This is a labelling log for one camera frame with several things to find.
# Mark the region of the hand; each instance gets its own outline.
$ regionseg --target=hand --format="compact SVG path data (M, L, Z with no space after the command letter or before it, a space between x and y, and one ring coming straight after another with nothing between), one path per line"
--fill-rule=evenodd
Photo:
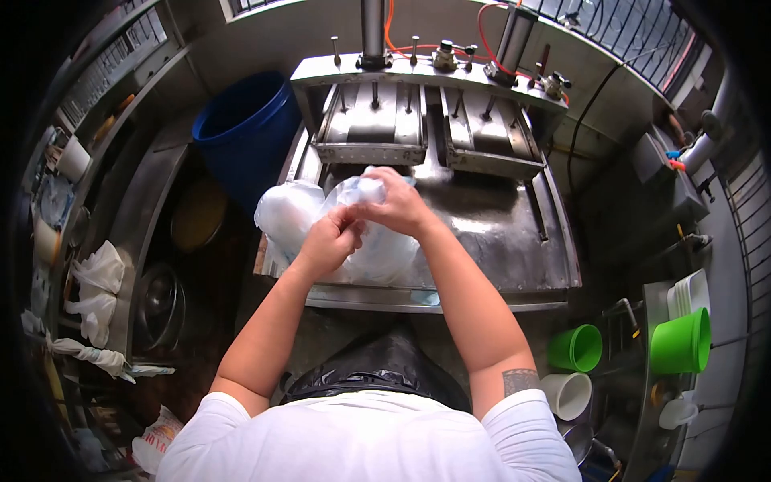
M404 181L391 167L377 167L362 177L380 179L385 185L385 203L357 203L350 206L354 217L369 219L420 241L423 232L442 221L420 198L417 189Z
M349 211L349 206L333 207L316 221L292 266L313 281L340 268L342 262L362 246L364 221L355 219Z

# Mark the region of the stainless steel counter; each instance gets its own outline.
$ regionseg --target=stainless steel counter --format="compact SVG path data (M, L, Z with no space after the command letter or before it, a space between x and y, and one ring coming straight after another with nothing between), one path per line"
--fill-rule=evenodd
M485 275L504 294L512 311L565 307L567 290L580 286L581 276L567 217L550 169L546 167L531 184L524 184L505 177L443 167L436 145L437 126L431 116L426 118L429 139L426 160L408 168L423 200L452 229ZM328 193L340 181L362 171L363 166L322 164L309 143L307 132L301 128L280 179L281 182L308 180ZM255 265L255 271L274 277L280 275L269 256L261 266L259 262ZM438 305L423 302L422 295L435 289L426 258L418 250L410 269L387 285L317 285L311 290L306 305L441 312Z

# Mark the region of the white wall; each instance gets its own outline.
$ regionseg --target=white wall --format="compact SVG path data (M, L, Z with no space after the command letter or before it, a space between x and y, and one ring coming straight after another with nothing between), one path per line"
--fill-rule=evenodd
M172 3L182 32L194 39L190 58L212 92L254 72L278 69L289 75L304 57L329 55L329 37L339 37L341 52L361 51L359 0L299 0L277 2L261 11L226 21L220 0L187 0ZM218 12L213 13L216 5ZM480 3L470 0L397 0L390 38L408 46L412 35L420 43L451 39L456 44L482 44L476 27ZM505 23L503 9L485 12L485 35L494 50ZM547 71L557 70L573 82L568 91L571 109L555 134L555 143L569 146L575 120L588 103L614 60L589 41L551 22L533 29L520 69L532 70L543 47L551 45ZM576 151L598 159L637 140L651 121L652 88L636 74L619 69L603 89L584 119ZM565 156L554 156L563 163ZM589 168L600 163L575 160L574 176L580 183ZM555 166L557 172L564 167ZM557 176L563 192L564 175Z

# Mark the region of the blue bucket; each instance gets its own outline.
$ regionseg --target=blue bucket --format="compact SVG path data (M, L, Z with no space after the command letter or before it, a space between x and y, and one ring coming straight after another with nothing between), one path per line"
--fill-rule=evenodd
M224 191L251 216L278 181L300 109L280 72L242 79L212 99L193 125L193 140Z

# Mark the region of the green plastic cup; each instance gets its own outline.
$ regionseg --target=green plastic cup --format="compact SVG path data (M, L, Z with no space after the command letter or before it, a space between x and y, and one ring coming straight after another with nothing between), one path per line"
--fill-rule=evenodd
M707 366L711 341L706 308L662 323L651 338L651 370L659 374L700 373Z
M588 372L602 356L602 336L594 325L559 333L549 341L546 357L549 365L576 372Z

